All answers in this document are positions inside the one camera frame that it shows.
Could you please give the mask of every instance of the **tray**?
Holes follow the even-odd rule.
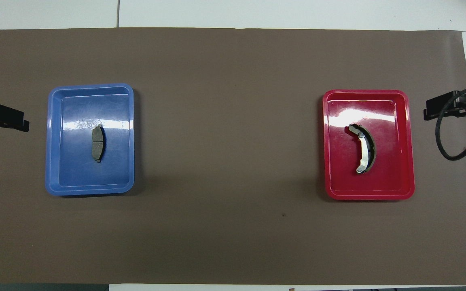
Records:
[[[48,100],[46,189],[52,195],[124,193],[134,184],[134,95],[127,84],[63,86]],[[101,162],[92,130],[105,135]]]
[[[407,199],[415,189],[409,100],[398,90],[331,90],[323,97],[325,186],[334,199]],[[350,124],[374,140],[374,164],[357,173],[361,142]]]

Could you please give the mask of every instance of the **black cable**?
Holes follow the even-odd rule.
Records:
[[[447,160],[460,160],[464,156],[466,156],[466,149],[464,149],[461,153],[451,156],[447,154],[445,149],[442,146],[442,140],[440,138],[440,126],[442,125],[442,118],[445,116],[445,111],[449,108],[449,106],[459,97],[463,96],[463,94],[466,94],[466,89],[460,91],[458,94],[455,94],[451,99],[445,103],[443,106],[442,110],[440,111],[440,114],[438,115],[438,120],[436,120],[436,127],[434,129],[434,135],[436,137],[436,145],[438,146],[438,149],[440,150],[440,153],[442,153],[442,156],[444,156]]]

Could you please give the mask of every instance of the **brown table surface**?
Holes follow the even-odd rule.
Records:
[[[135,186],[49,195],[48,93],[116,82],[135,90]],[[442,158],[422,119],[462,88],[460,32],[0,31],[0,103],[31,123],[0,129],[0,283],[466,285],[466,158]],[[327,197],[331,89],[408,94],[411,199]],[[443,129],[466,146],[466,119]]]

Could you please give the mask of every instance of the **blue tray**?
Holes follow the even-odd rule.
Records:
[[[57,87],[48,99],[46,189],[56,196],[124,193],[134,184],[134,94],[127,84]],[[92,155],[102,124],[106,147]]]

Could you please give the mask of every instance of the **white floor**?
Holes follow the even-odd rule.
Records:
[[[466,0],[0,0],[0,30],[117,26],[456,30],[464,31],[466,56]],[[291,287],[297,291],[369,288],[118,284],[110,290],[283,291]]]

